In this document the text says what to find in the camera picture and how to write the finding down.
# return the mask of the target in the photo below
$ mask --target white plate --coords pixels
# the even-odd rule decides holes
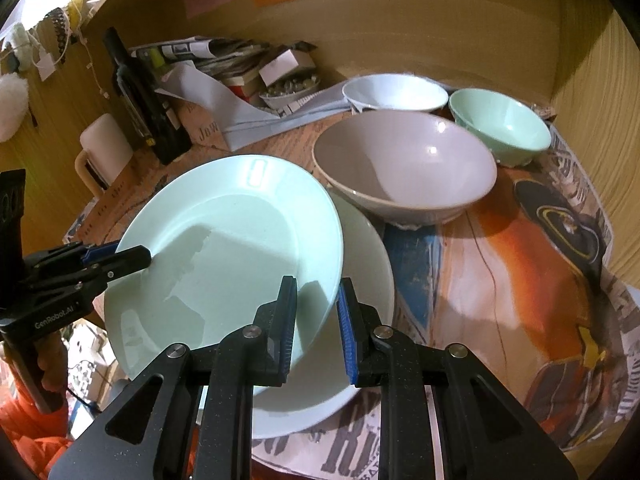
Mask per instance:
[[[344,270],[358,300],[378,309],[391,324],[394,279],[378,233],[354,206],[332,194],[344,234]],[[357,389],[344,370],[342,341],[335,307],[322,332],[281,388],[254,397],[253,438],[273,438],[303,431],[325,420],[349,402]]]
[[[178,177],[145,205],[118,250],[136,245],[151,251],[151,266],[111,283],[104,300],[111,346],[131,378],[172,343],[200,348],[250,324],[285,275],[299,290],[293,367],[329,316],[342,272],[329,194],[302,168],[263,155]]]

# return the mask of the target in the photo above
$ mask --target white mug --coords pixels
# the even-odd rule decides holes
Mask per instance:
[[[111,114],[90,124],[80,135],[80,144],[76,173],[94,196],[100,197],[127,166],[133,150]]]

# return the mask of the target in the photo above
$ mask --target wooden wall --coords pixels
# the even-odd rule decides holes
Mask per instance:
[[[141,21],[144,16],[138,15]],[[40,22],[37,31],[40,41],[57,58],[57,39],[51,21]],[[27,169],[22,220],[25,254],[60,245],[64,233],[92,198],[74,170],[74,161],[81,151],[82,131],[109,112],[127,137],[136,141],[127,112],[111,87],[111,62],[100,36],[90,37],[89,46],[100,84],[111,98],[106,100],[100,95],[87,69],[89,57],[84,47],[80,43],[70,44],[65,63],[58,65],[46,81],[40,80],[35,68],[25,74],[35,123],[27,116],[11,140],[0,142],[0,171]]]
[[[561,0],[556,125],[613,224],[610,270],[640,287],[640,50],[608,0]]]
[[[139,1],[105,1],[88,30],[112,21],[123,37],[133,37],[138,30],[115,9],[135,9]],[[335,79],[415,72],[540,104],[552,95],[559,0],[294,0],[262,8],[254,0],[236,0],[192,20],[185,19],[181,0],[145,1],[162,16],[165,38],[303,39],[319,47],[316,60]]]

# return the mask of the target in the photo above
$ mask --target tag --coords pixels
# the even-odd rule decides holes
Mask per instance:
[[[40,60],[36,63],[36,66],[38,67],[40,79],[44,81],[56,71],[56,65],[53,63],[53,56],[44,50],[44,48],[40,47],[38,52],[40,54]]]

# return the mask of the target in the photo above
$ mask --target mint green bowl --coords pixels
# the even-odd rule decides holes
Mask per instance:
[[[463,88],[449,99],[456,124],[473,133],[508,168],[529,164],[551,145],[546,124],[532,110],[511,97]]]

